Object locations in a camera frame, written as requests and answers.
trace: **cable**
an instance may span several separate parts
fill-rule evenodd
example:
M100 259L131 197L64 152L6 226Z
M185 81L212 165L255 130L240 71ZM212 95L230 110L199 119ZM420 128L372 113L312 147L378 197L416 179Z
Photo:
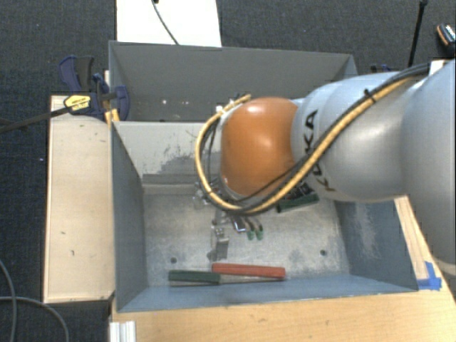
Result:
M325 153L333 141L342 133L342 131L348 127L359 115L364 113L369 107L380 99L386 97L390 92L410 80L414 76L424 75L428 72L429 65L422 64L408 68L392 78L388 79L382 85L378 86L371 92L366 92L365 95L357 100L348 110L346 110L338 120L328 129L325 133L316 141L314 147L305 156L303 156L293 167L293 170L289 176L269 195L267 195L260 202L255 204L241 207L236 206L230 202L227 202L213 193L210 186L208 186L207 179L205 178L204 171L201 166L201 151L202 139L205 137L205 132L210 128L211 124L216 121L222 114L228 110L231 110L235 106L242 104L243 102L250 99L248 96L230 103L223 110L213 115L203 125L201 132L197 138L195 144L195 165L197 173L200 178L203 192L206 194L209 201L216 207L224 210L225 212L231 212L234 214L244 214L248 216L260 214L262 212L271 209L283 196L285 196L296 184L302 181L305 176L310 172L313 166L318 162L320 157Z
M152 6L154 7L154 10L155 10L155 13L157 14L159 20L160 20L160 23L163 25L163 28L165 28L166 32L168 33L168 35L171 37L172 41L175 43L176 46L180 46L179 42L177 42L176 38L172 35L171 31L169 30L169 28L167 27L165 21L163 21L163 18L162 18L162 15L160 14L160 12L158 11L158 8L157 8L157 5L155 4L154 0L150 0L150 2L152 3Z
M60 322L60 325L63 328L63 331L65 332L65 341L70 342L70 333L68 331L68 327L67 327L65 321L63 320L62 316L57 312L57 310L55 310L48 304L41 303L40 301L35 300L35 299L24 298L22 296L17 296L16 299L18 301L22 301L24 303L29 303L29 304L33 304L33 305L37 305L42 308L45 308L49 313L51 313L53 316L55 316L58 319L58 321ZM10 300L12 300L12 298L10 296L0 296L0 301L10 301Z
M30 299L30 298L24 298L22 296L17 296L16 292L14 291L14 285L13 285L13 280L11 279L11 276L9 275L8 270L6 269L4 263L0 260L0 269L3 271L3 274L5 275L6 280L8 281L9 285L9 290L11 293L11 296L0 296L0 301L11 301L13 305L13 321L11 323L11 336L10 336L10 342L14 342L14 339L16 337L16 325L17 325L17 301L22 301L23 303L29 303L29 304L34 304L40 307L45 308L47 311L49 311L52 315L54 315L60 324L62 325L63 331L65 332L65 340L66 342L70 342L70 333L68 332L68 327L63 320L62 316L52 308L51 306L42 303L38 300L35 299Z
M16 292L14 291L13 280L11 280L8 270L6 269L4 263L1 260L0 260L0 269L3 271L3 274L5 275L6 281L8 282L8 286L9 286L9 293L11 294L11 296L9 298L13 305L13 321L11 322L11 335L9 337L9 341L14 342L14 337L16 335L16 325L17 325L17 299L18 298L16 296Z
M410 49L410 56L408 58L408 67L411 67L413 65L416 46L418 43L418 36L420 35L421 22L423 20L423 14L425 13L425 7L427 4L428 0L420 0L420 10L418 11L418 17L416 18L415 33L413 34L412 48Z

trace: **gray bin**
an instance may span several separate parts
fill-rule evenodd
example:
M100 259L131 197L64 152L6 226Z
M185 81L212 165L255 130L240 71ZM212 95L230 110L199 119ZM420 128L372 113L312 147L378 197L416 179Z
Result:
M130 121L112 129L120 312L418 290L394 203L327 199L262 215L261 241L226 227L227 262L284 266L286 281L183 287L167 282L173 269L210 270L214 208L195 209L192 203L199 121L239 92L299 98L354 74L349 55L110 43L111 85L127 85L132 99Z

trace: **blue clamp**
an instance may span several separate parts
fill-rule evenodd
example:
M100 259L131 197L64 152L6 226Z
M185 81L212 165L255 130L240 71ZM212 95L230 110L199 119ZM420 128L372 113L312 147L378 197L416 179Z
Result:
M428 278L418 279L418 287L420 288L420 290L440 290L442 288L442 279L440 277L436 277L432 262L425 261L425 265L427 269Z
M130 111L130 96L123 85L116 86L114 93L109 93L109 85L99 73L90 74L93 57L68 56L58 65L58 74L70 92L85 93L90 96L90 109L70 111L73 115L88 115L99 120L105 120L104 114L108 109L102 105L109 100L112 108L117 108L120 120L126 120ZM95 90L91 90L90 82L95 83Z

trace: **dark floor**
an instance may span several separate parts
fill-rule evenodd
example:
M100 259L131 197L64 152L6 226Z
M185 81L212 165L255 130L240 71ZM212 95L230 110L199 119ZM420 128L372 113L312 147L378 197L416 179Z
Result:
M224 46L352 53L360 73L371 64L406 66L419 0L217 0ZM96 57L108 67L115 0L0 0L0 118L43 113L65 90L57 64ZM455 0L429 0L415 62L442 55L440 22L455 24ZM0 135L0 259L18 295L41 298L46 205L46 124ZM9 295L0 276L0 296ZM104 302L58 306L72 341L106 341ZM0 342L9 340L11 306L0 305ZM62 341L46 312L19 307L17 341Z

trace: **black wire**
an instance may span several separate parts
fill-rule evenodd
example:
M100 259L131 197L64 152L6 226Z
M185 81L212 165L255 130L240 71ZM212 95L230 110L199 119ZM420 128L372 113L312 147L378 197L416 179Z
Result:
M17 296L14 290L13 280L9 276L8 269L5 267L2 260L0 260L0 269L3 271L3 274L8 282L9 293L11 294L10 300L13 306L13 321L11 322L11 335L9 337L10 342L14 342L14 337L16 335L16 325L17 325Z
M160 12L158 11L158 8L157 8L157 5L155 4L154 0L150 0L150 2L152 2L152 6L155 10L155 13L157 14L159 20L160 20L160 23L163 25L163 28L165 28L166 32L168 33L168 35L171 37L172 41L175 43L176 46L179 46L179 42L177 42L176 38L172 35L171 31L169 30L169 28L167 27L165 21L163 20L162 18L162 15L160 14Z
M416 19L415 33L413 34L412 48L410 49L410 56L408 58L408 67L413 65L413 59L415 58L416 46L418 44L418 36L420 35L421 22L423 21L423 14L425 7L428 4L428 0L420 0L420 10L418 11L418 17Z
M296 164L291 168L291 171L289 172L289 175L286 177L286 179L284 181L281 182L280 185L278 185L274 190L272 190L267 196L263 197L260 201L254 203L254 204L250 204L250 205L247 205L245 207L242 207L241 209L237 209L237 210L233 210L233 209L229 209L229 208L226 208L226 207L223 207L222 205L216 203L211 197L208 196L208 199L209 201L215 206L215 207L218 207L219 209L225 211L226 213L230 213L230 214L240 214L240 215L246 215L246 216L253 216L253 215L258 215L258 214L261 214L261 213L264 213L264 212L267 212L268 210L270 210L271 208L273 208L275 206L275 203L274 204L271 204L269 205L267 208L265 209L262 209L262 210L259 210L257 212L250 212L250 213L247 213L249 210L252 210L252 209L255 209L257 207L259 207L261 204L267 202L268 200L270 200L273 196L275 196L279 191L280 189L285 186L288 181L299 171L299 169L303 166L303 164L309 160L310 156L312 155L313 151L315 148L317 148L322 142L323 140L326 138L326 136L329 134L329 132L337 125L340 123L340 121L347 115L349 114L354 108L358 107L360 104L362 104L364 101L367 101L367 100L373 100L373 95L375 95L376 93L378 93L379 91L381 90L384 90L385 88L387 88L388 86L398 82L398 81L401 81L402 79L404 78L408 78L408 77L411 77L411 76L418 76L418 75L424 75L424 74L427 74L429 71L429 63L422 63L420 65L416 65L416 66L413 66L413 67L410 67L410 68L406 68L404 71L401 71L399 72L398 74L394 75L392 78L389 78L388 80L386 80L384 83L382 83L381 85L379 85L377 88L374 88L372 91L368 91L367 93L364 93L364 96L357 100L353 105L351 105L347 110L345 110L342 115L340 115L338 117L338 119L320 136L320 138L313 144L313 147L298 161L296 162ZM202 149L204 148L203 145L205 145L205 141L202 142L202 147L200 148L200 151L202 152Z
M65 323L65 320L57 312L57 310L55 310L54 308L52 308L48 304L41 303L40 301L35 300L35 299L24 298L22 296L17 296L16 299L17 299L17 301L22 301L24 303L29 303L29 304L40 306L41 308L45 308L47 311L49 311L53 316L55 316L57 318L58 322L62 326L63 331L65 333L65 341L66 342L70 342L70 333L68 331L68 327L67 327L67 325ZM10 300L12 300L12 298L10 296L0 296L0 301L10 301Z
M211 141L209 143L209 149L207 150L207 178L211 180L211 154L212 154L212 147L214 146L214 140L215 140L215 133L217 131L217 126L220 123L220 119L217 119L217 121L214 124L214 127L212 129L212 136L211 136Z

